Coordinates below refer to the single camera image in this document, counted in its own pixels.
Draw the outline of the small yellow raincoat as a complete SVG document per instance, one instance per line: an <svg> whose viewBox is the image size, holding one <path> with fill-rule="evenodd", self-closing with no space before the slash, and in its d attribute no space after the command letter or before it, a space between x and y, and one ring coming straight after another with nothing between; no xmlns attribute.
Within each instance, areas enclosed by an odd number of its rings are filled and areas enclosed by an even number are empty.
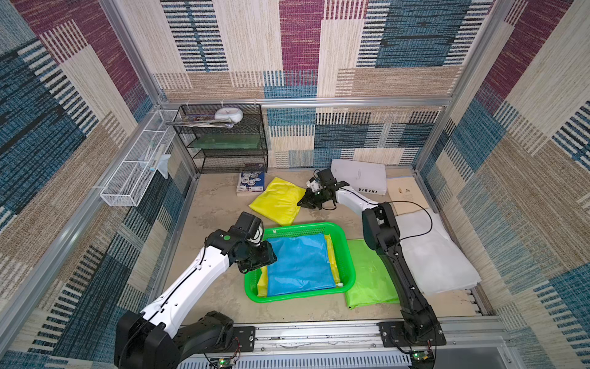
<svg viewBox="0 0 590 369"><path fill-rule="evenodd" d="M280 226L291 226L301 210L297 203L305 192L305 189L289 181L274 178L249 207Z"/></svg>

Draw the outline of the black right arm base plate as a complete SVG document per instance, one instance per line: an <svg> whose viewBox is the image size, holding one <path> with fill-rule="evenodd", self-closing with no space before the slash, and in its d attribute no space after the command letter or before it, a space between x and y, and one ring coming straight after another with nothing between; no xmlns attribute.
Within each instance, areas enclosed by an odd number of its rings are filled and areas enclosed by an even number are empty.
<svg viewBox="0 0 590 369"><path fill-rule="evenodd" d="M405 321L381 321L377 324L384 347L426 347L447 344L440 323L411 327Z"/></svg>

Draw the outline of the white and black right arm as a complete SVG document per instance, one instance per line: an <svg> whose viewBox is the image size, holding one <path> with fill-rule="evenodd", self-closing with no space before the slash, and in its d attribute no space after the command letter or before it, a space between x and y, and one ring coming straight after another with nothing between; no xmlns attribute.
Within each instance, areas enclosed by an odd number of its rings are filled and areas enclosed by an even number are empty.
<svg viewBox="0 0 590 369"><path fill-rule="evenodd" d="M377 203L361 195L347 182L334 178L330 169L317 170L297 203L308 209L324 208L328 201L342 204L362 219L364 241L384 264L396 289L402 323L382 323L385 347L434 347L446 344L441 324L427 299L419 292L402 250L400 228L389 201Z"/></svg>

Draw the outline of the green perforated plastic basket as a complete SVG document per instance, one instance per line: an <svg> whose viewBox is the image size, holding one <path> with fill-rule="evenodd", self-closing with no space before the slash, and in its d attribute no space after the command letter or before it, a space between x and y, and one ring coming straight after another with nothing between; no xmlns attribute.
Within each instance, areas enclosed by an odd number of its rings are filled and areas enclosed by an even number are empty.
<svg viewBox="0 0 590 369"><path fill-rule="evenodd" d="M353 265L353 259L347 243L347 237L344 230L337 224L331 222L320 222L311 224L296 224L287 227L269 228L264 232L264 240L271 238L286 238L306 235L330 235L335 252L335 261L339 277L344 284L342 287L317 290L312 292L296 292L293 294L281 295L276 297L258 297L258 281L261 276L261 270L248 272L244 275L244 291L250 300L256 303L270 303L277 301L287 301L296 298L311 298L321 295L334 295L347 292L352 288L356 281L356 272Z"/></svg>

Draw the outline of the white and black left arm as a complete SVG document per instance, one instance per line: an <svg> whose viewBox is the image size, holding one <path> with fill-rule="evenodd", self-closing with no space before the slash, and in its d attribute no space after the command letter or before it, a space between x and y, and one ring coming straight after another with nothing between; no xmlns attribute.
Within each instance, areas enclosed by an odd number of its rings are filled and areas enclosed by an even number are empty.
<svg viewBox="0 0 590 369"><path fill-rule="evenodd" d="M114 364L118 368L176 368L195 354L239 350L231 318L217 311L198 322L184 319L213 282L231 266L242 274L277 261L264 224L243 212L228 230L216 230L183 274L141 312L127 311L118 321Z"/></svg>

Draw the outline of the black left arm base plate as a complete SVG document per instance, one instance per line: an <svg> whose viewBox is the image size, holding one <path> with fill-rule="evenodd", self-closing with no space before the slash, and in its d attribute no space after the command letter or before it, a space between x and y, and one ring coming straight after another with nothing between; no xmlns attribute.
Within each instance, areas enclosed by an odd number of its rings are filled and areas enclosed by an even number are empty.
<svg viewBox="0 0 590 369"><path fill-rule="evenodd" d="M226 353L234 353L235 351L250 353L254 351L255 341L255 326L233 327L222 339L221 351Z"/></svg>

